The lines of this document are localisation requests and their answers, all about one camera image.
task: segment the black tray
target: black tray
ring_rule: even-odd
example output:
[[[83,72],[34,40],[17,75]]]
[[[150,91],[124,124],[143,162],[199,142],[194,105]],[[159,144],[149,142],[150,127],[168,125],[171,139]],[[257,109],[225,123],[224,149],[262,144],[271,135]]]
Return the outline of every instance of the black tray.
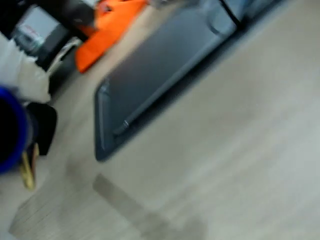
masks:
[[[158,114],[160,114],[170,103],[172,103],[175,99],[179,97],[179,95],[185,91],[192,84],[197,83],[197,80],[201,78],[201,75],[206,71],[208,67],[212,67],[212,65],[217,61],[217,59],[223,54],[225,50],[230,48],[241,36],[243,36],[250,27],[252,27],[261,17],[263,17],[266,13],[268,13],[271,9],[278,5],[278,3],[282,2],[282,0],[261,0],[263,3],[261,5],[255,4],[255,11],[252,9],[247,9],[250,15],[242,15],[242,10],[244,8],[232,6],[230,4],[230,8],[235,13],[234,15],[243,20],[241,23],[243,24],[241,27],[235,27],[233,22],[230,19],[226,19],[224,16],[224,20],[219,20],[219,33],[215,32],[215,29],[211,29],[211,35],[206,32],[204,36],[206,36],[205,41],[208,43],[208,47],[203,51],[201,49],[201,54],[197,58],[195,58],[192,62],[188,62],[188,68],[183,69],[181,71],[181,67],[178,65],[176,69],[173,71],[169,67],[169,71],[167,75],[174,75],[176,72],[179,72],[178,77],[172,81],[170,86],[165,89],[156,99],[147,106],[147,108],[141,112],[141,114],[135,118],[127,129],[125,129],[121,134],[115,134],[112,124],[111,124],[111,109],[110,109],[110,76],[117,78],[121,78],[122,75],[118,74],[125,70],[127,71],[141,71],[139,66],[141,66],[141,62],[143,64],[148,64],[152,61],[156,61],[154,52],[156,51],[158,54],[161,51],[154,49],[154,46],[162,46],[157,44],[159,39],[162,39],[165,35],[177,37],[175,31],[179,30],[179,34],[183,35],[181,28],[181,23],[186,24],[188,26],[193,26],[195,20],[193,19],[194,12],[198,11],[197,7],[188,6],[182,9],[179,9],[166,23],[164,23],[151,37],[149,37],[145,42],[143,42],[125,61],[123,61],[118,67],[115,68],[106,78],[102,81],[95,93],[95,156],[98,161],[105,161],[108,157],[111,156],[117,149],[123,146],[128,140],[130,140],[137,132],[139,132],[143,127],[151,122]],[[198,22],[198,24],[208,25],[208,21],[206,18],[203,18],[203,22]],[[173,29],[172,26],[179,26],[179,29]],[[172,34],[164,34],[168,30],[172,31]],[[169,41],[169,43],[181,44],[179,41]],[[174,49],[173,45],[167,45],[166,47]],[[160,56],[160,59],[164,59],[167,57],[168,61],[175,61],[175,56],[168,56],[168,51],[164,52],[166,56]],[[140,59],[139,64],[136,64],[136,58],[139,56]],[[125,72],[123,76],[129,76],[130,72]],[[139,91],[143,91],[143,87],[141,89],[137,88],[137,94]]]

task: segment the yellow object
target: yellow object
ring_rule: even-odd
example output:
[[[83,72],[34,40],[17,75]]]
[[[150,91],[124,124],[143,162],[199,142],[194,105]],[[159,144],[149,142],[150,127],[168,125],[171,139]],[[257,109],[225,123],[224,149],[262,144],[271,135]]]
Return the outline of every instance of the yellow object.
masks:
[[[39,146],[37,143],[34,145],[31,161],[29,161],[27,152],[24,151],[22,153],[22,161],[19,169],[23,183],[28,190],[34,190],[36,188],[36,158],[38,156]]]

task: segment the white cloth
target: white cloth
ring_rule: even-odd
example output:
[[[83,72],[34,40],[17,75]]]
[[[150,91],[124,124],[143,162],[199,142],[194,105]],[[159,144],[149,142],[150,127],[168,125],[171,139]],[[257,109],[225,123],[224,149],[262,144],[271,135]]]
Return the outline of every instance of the white cloth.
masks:
[[[49,76],[26,56],[13,40],[0,34],[0,85],[22,100],[46,103],[50,100]]]

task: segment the white bag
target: white bag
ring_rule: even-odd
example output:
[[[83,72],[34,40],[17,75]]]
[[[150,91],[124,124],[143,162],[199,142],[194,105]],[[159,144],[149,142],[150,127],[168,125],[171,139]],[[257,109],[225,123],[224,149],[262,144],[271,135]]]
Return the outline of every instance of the white bag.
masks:
[[[0,34],[0,85],[9,88],[20,99],[38,103],[50,100],[49,76],[26,56],[13,40]]]

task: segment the floor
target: floor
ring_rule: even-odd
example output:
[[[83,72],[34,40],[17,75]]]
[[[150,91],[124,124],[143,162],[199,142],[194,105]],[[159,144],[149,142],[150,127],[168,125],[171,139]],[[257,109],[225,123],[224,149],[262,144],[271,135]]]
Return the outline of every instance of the floor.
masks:
[[[54,101],[50,175],[21,206],[23,240],[318,240],[320,1],[292,0],[109,161],[93,92],[166,18],[147,9]]]

